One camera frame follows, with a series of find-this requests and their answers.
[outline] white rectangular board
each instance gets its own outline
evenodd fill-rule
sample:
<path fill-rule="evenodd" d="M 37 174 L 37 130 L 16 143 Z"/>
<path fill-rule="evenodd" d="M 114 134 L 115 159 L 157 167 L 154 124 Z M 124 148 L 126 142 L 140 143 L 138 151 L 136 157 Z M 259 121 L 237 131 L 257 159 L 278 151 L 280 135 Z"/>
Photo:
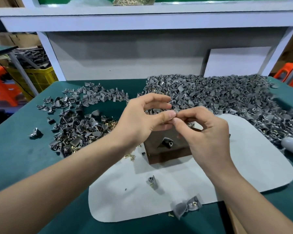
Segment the white rectangular board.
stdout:
<path fill-rule="evenodd" d="M 259 192 L 293 180 L 292 165 L 254 126 L 235 115 L 220 117 L 229 124 L 235 166 Z M 118 222 L 168 212 L 194 196 L 201 204 L 220 201 L 192 156 L 149 165 L 143 151 L 143 147 L 137 147 L 134 161 L 121 159 L 89 187 L 89 208 L 96 220 Z M 159 185 L 157 190 L 147 184 L 153 175 Z"/>
<path fill-rule="evenodd" d="M 204 77 L 257 74 L 271 47 L 211 49 Z"/>

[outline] white board with rounded corners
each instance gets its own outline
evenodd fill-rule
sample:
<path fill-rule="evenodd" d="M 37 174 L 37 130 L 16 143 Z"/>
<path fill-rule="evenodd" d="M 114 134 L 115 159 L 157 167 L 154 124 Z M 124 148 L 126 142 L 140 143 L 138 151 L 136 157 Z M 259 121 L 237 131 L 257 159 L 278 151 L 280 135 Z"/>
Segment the white board with rounded corners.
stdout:
<path fill-rule="evenodd" d="M 230 153 L 241 173 L 259 192 L 293 180 L 286 157 L 245 119 L 223 114 L 229 124 Z M 175 204 L 197 196 L 201 204 L 220 201 L 215 188 L 192 156 L 149 165 L 144 147 L 123 158 L 89 187 L 91 215 L 101 222 L 118 222 L 172 211 Z M 155 176 L 159 188 L 147 179 Z"/>

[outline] yellow plastic crate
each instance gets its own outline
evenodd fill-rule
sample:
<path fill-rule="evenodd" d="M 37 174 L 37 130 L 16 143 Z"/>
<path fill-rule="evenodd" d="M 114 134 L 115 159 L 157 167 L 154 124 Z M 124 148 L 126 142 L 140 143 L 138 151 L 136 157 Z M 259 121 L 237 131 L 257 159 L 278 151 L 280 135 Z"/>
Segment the yellow plastic crate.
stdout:
<path fill-rule="evenodd" d="M 12 78 L 16 81 L 15 83 L 20 86 L 20 90 L 23 92 L 24 96 L 28 101 L 32 100 L 33 98 L 28 94 L 34 95 L 34 93 L 30 90 L 29 86 L 27 85 L 26 81 L 19 73 L 17 69 L 14 68 L 7 68 L 7 71 L 10 73 Z M 49 85 L 51 85 L 55 81 L 59 81 L 56 77 L 56 74 L 53 70 L 53 67 L 49 67 L 44 70 L 30 70 L 25 69 L 28 77 L 30 78 L 31 82 L 36 87 L 38 93 L 41 93 L 45 90 Z"/>

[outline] person's right hand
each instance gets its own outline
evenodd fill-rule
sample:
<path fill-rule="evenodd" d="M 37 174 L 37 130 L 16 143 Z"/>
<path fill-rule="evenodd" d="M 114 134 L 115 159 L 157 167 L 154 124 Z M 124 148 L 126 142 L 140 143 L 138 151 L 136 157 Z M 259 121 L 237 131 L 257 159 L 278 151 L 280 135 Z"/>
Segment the person's right hand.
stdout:
<path fill-rule="evenodd" d="M 187 126 L 187 122 L 193 121 L 203 126 L 201 132 Z M 195 161 L 210 179 L 238 172 L 230 157 L 226 120 L 216 117 L 205 107 L 195 107 L 178 112 L 172 123 L 187 140 Z"/>

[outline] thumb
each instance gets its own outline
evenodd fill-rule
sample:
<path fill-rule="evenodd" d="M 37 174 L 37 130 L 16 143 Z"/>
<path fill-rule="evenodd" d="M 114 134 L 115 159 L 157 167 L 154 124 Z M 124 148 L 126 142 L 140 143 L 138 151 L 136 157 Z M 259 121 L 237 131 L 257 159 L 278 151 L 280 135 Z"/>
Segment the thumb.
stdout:
<path fill-rule="evenodd" d="M 173 110 L 163 111 L 159 114 L 152 115 L 152 126 L 155 127 L 159 124 L 168 122 L 176 116 L 176 112 Z"/>
<path fill-rule="evenodd" d="M 191 128 L 187 126 L 187 124 L 181 120 L 180 118 L 173 118 L 172 124 L 175 126 L 176 131 L 181 134 L 186 140 L 188 140 L 189 136 L 192 133 L 195 133 Z"/>

